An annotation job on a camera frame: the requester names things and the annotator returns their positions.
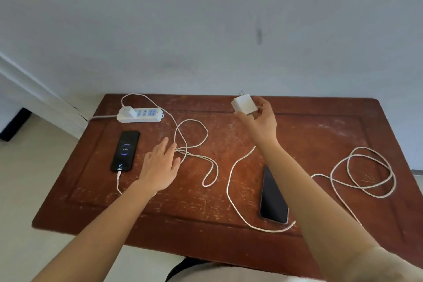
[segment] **person's left hand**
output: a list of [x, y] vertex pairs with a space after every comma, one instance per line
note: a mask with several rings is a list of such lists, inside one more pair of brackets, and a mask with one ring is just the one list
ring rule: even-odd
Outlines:
[[140, 178], [134, 182], [134, 184], [142, 183], [142, 187], [152, 194], [166, 189], [173, 182], [181, 164], [179, 157], [173, 161], [176, 143], [173, 143], [166, 151], [168, 141], [169, 139], [165, 137], [153, 151], [145, 155]]

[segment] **person's right arm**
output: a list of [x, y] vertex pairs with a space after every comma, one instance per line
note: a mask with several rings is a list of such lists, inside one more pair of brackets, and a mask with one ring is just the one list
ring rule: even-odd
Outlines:
[[339, 281], [352, 260], [378, 243], [284, 151], [276, 138], [270, 103], [260, 97], [255, 100], [257, 119], [240, 112], [235, 115], [262, 152], [324, 278]]

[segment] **forearm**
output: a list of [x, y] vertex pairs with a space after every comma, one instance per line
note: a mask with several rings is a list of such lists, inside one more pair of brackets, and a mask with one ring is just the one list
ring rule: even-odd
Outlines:
[[133, 183], [77, 235], [33, 281], [103, 281], [152, 194]]
[[326, 280], [338, 280], [377, 242], [277, 142], [260, 150]]

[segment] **reddish-brown tabletop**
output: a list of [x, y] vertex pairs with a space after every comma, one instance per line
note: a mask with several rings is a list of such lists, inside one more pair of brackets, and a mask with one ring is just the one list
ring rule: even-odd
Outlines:
[[[122, 96], [105, 95], [96, 115], [117, 114]], [[240, 219], [226, 197], [230, 168], [253, 146], [232, 116], [230, 102], [233, 97], [149, 97], [168, 110], [177, 122], [198, 119], [208, 128], [209, 138], [191, 151], [213, 158], [219, 164], [219, 177], [214, 185], [203, 187], [201, 182], [210, 163], [187, 157], [175, 181], [147, 204], [126, 244], [264, 271], [320, 278], [319, 268], [298, 226], [285, 233], [253, 230]], [[389, 161], [398, 185], [388, 198], [375, 199], [342, 185], [337, 185], [338, 192], [384, 248], [423, 267], [423, 198], [379, 102], [366, 98], [267, 97], [267, 100], [276, 115], [279, 142], [309, 174], [329, 175], [335, 164], [357, 146], [370, 147]], [[140, 96], [126, 98], [125, 104], [135, 108], [152, 107]], [[121, 124], [114, 118], [90, 121], [38, 211], [33, 221], [35, 228], [77, 234], [118, 197], [116, 173], [110, 171], [110, 164], [123, 130], [139, 130], [140, 139], [132, 169], [122, 173], [121, 190], [137, 179], [146, 152], [165, 136], [173, 139], [175, 125], [166, 114], [158, 123]], [[183, 124], [181, 130], [189, 145], [200, 143], [206, 134], [195, 122]], [[177, 142], [182, 146], [179, 136]], [[263, 220], [258, 214], [263, 167], [258, 150], [239, 162], [229, 193], [249, 223], [265, 229], [280, 229], [284, 226]], [[353, 159], [351, 170], [363, 186], [379, 182], [388, 175], [385, 168], [364, 158]], [[206, 184], [212, 182], [214, 176], [215, 170]], [[334, 177], [351, 183], [345, 164]], [[315, 179], [337, 200], [328, 179]], [[392, 182], [388, 182], [371, 192], [383, 194], [391, 187]]]

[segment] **person's left arm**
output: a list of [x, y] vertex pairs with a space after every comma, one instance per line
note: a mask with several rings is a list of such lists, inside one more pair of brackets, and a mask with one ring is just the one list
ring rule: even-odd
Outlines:
[[52, 259], [33, 282], [105, 279], [145, 205], [176, 177], [181, 159], [173, 161], [176, 143], [166, 151], [167, 142], [165, 138], [145, 155], [140, 178]]

